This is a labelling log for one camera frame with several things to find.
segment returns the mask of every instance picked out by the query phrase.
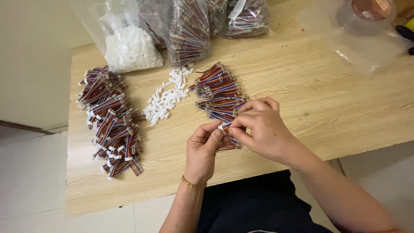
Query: hand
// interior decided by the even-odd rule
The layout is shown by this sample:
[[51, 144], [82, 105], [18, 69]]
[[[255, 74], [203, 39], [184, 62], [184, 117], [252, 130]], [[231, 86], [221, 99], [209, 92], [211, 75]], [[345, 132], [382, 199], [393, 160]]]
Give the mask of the hand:
[[217, 150], [231, 144], [230, 138], [217, 128], [219, 125], [221, 121], [203, 124], [187, 140], [184, 177], [193, 185], [204, 185], [211, 179]]
[[[250, 129], [250, 135], [243, 128]], [[287, 129], [279, 114], [279, 103], [270, 98], [247, 102], [231, 124], [229, 136], [261, 156], [294, 167], [307, 148]]]

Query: bag of white connectors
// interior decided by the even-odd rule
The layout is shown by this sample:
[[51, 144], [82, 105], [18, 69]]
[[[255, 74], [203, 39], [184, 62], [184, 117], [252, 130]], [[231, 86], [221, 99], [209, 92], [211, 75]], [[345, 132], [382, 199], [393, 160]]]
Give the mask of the bag of white connectors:
[[163, 65], [137, 0], [71, 0], [71, 4], [112, 72]]

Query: woman's left hand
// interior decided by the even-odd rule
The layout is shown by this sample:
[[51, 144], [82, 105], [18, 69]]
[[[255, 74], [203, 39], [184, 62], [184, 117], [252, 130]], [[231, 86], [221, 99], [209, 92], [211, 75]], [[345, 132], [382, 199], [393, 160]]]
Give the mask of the woman's left hand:
[[187, 140], [184, 177], [193, 185], [204, 185], [213, 176], [216, 152], [230, 145], [230, 138], [217, 127], [221, 121], [203, 124]]

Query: white wall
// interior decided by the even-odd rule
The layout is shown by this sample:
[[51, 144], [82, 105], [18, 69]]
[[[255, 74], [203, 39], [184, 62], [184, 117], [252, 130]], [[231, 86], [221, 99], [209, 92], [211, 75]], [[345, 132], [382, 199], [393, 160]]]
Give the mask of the white wall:
[[347, 177], [385, 205], [405, 230], [414, 232], [414, 141], [339, 160]]
[[92, 43], [69, 0], [2, 1], [0, 30], [0, 120], [66, 125], [71, 48]]

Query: woman's right hand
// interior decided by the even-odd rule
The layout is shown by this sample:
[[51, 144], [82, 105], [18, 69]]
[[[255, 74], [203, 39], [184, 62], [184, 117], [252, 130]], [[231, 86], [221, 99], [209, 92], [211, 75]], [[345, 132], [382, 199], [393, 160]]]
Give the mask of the woman's right hand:
[[[250, 129], [250, 135], [243, 128]], [[295, 168], [301, 157], [311, 154], [287, 129], [279, 114], [279, 103], [264, 97], [247, 102], [231, 124], [229, 136], [253, 152]]]

